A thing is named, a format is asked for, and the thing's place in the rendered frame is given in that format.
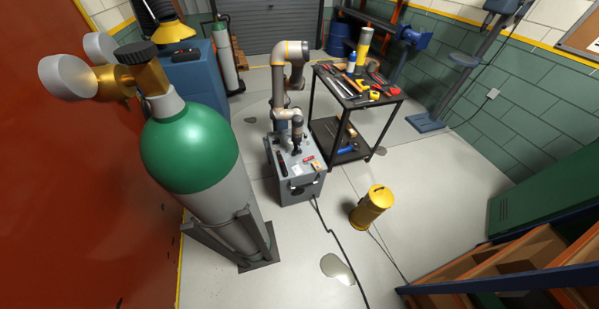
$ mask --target black handle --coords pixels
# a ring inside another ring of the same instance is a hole
[[[287,167],[285,166],[285,161],[283,160],[283,156],[281,155],[280,150],[276,151],[276,159],[279,161],[279,167],[281,168],[281,173],[283,174],[283,177],[288,176],[289,172],[287,172]]]

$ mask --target blue barrel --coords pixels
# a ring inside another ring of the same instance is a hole
[[[327,41],[327,54],[339,58],[350,55],[352,49],[343,44],[343,38],[351,39],[354,25],[352,23],[330,21],[329,39]]]

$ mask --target electrical outlet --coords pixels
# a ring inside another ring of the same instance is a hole
[[[495,100],[495,98],[497,97],[497,95],[499,95],[499,93],[501,93],[499,90],[493,88],[493,89],[491,89],[491,91],[489,91],[489,93],[487,94],[487,97],[490,98],[491,100]]]

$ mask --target gray concrete floor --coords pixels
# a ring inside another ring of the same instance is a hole
[[[311,51],[311,59],[330,58]],[[250,66],[268,65],[269,56],[249,56]],[[312,70],[306,66],[304,91],[290,92],[292,105],[308,110]],[[247,91],[229,98],[232,127],[252,179],[265,221],[272,220],[281,262],[239,275],[237,266],[189,237],[184,238],[181,309],[198,308],[364,308],[357,286],[347,287],[320,271],[320,259],[343,254],[311,203],[281,208],[262,145],[272,130],[268,118],[270,67],[240,73]],[[313,118],[340,114],[341,108],[316,84]],[[351,114],[351,122],[372,145],[392,107]],[[386,185],[395,204],[374,223],[402,273],[412,282],[486,240],[487,204],[513,183],[481,154],[446,128],[421,135],[404,120],[426,111],[414,100],[401,106],[381,145],[385,156],[355,161],[327,174],[319,207],[361,281],[373,309],[409,307],[394,288],[401,277],[367,233],[355,230],[349,211],[373,184]],[[256,117],[250,124],[244,119]]]

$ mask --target red wall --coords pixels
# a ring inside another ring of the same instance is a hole
[[[38,61],[91,65],[89,26],[72,0],[0,3],[0,307],[172,308],[182,207],[141,163],[139,102],[54,98]]]

